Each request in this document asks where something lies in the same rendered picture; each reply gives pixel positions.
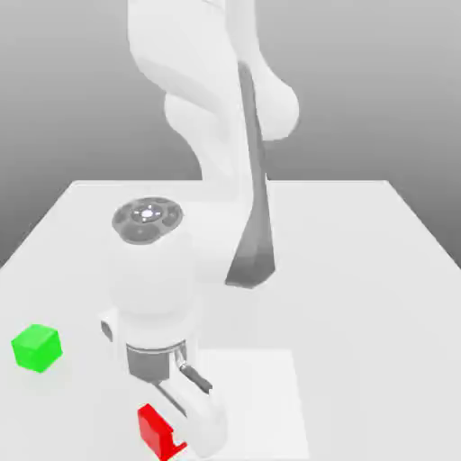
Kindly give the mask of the small green cube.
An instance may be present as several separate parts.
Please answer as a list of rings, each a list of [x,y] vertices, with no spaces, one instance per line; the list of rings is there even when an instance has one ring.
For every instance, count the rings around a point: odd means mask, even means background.
[[[63,354],[59,332],[41,324],[31,324],[11,344],[17,365],[36,373],[46,371]]]

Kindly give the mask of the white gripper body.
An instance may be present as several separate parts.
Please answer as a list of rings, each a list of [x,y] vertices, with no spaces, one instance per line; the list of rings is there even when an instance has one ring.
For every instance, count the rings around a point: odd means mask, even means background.
[[[227,413],[209,380],[196,369],[179,369],[153,386],[155,409],[198,457],[212,457],[223,449]]]

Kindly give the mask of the small red cube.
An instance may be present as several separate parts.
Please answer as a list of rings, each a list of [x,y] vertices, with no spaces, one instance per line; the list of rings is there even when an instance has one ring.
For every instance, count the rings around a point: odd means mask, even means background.
[[[138,409],[140,436],[159,461],[168,461],[187,447],[187,443],[174,441],[174,429],[150,405]]]

